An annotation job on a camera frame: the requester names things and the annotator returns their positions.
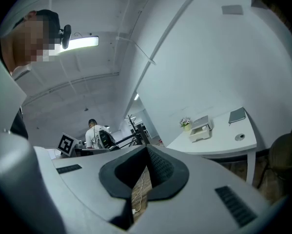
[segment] man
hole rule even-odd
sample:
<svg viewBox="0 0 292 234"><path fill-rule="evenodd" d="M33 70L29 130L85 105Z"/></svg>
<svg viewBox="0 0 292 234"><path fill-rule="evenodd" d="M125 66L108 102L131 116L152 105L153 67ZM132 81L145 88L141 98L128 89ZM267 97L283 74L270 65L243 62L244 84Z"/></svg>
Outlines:
<svg viewBox="0 0 292 234"><path fill-rule="evenodd" d="M94 119L90 119L88 121L89 130L87 130L85 134L86 139L86 148L88 149L99 149L98 140L99 140L99 132L100 130L104 130L107 133L110 133L109 129L97 125L97 122Z"/></svg>
<svg viewBox="0 0 292 234"><path fill-rule="evenodd" d="M50 10L31 11L21 18L13 30L0 38L0 60L12 74L19 66L37 61L43 50L54 49L60 43L58 14ZM10 131L28 138L22 120L21 109L17 113Z"/></svg>

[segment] black rectangle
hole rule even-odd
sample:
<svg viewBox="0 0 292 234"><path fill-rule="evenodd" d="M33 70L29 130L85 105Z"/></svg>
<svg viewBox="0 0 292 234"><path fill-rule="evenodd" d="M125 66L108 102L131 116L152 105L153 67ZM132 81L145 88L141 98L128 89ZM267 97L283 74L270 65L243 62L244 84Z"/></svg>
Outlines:
<svg viewBox="0 0 292 234"><path fill-rule="evenodd" d="M230 187L223 186L216 188L215 191L240 227L247 225L256 218L255 213Z"/></svg>
<svg viewBox="0 0 292 234"><path fill-rule="evenodd" d="M81 168L82 167L80 165L72 165L72 166L59 167L59 168L56 168L56 170L59 174L63 174L63 173L72 172Z"/></svg>

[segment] fluorescent light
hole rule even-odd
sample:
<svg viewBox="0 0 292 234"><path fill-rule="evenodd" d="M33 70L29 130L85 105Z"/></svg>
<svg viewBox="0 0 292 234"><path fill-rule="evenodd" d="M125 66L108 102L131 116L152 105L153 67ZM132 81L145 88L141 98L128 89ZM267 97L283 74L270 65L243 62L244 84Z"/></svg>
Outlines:
<svg viewBox="0 0 292 234"><path fill-rule="evenodd" d="M60 46L60 52L64 52L71 49L83 48L83 47L91 47L91 46L98 46L99 37L86 37L86 38L79 38L69 41L69 47L63 49Z"/></svg>

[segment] white table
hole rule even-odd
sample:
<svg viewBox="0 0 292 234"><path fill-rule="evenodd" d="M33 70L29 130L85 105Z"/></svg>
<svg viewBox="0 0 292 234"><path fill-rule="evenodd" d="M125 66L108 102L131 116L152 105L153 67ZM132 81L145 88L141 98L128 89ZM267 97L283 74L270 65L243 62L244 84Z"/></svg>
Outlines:
<svg viewBox="0 0 292 234"><path fill-rule="evenodd" d="M248 116L229 124L230 112L213 118L213 130L209 139L196 142L189 140L191 131L182 132L167 148L204 157L248 156L247 182L252 184L255 170L256 138ZM244 139L237 141L235 137L244 134Z"/></svg>

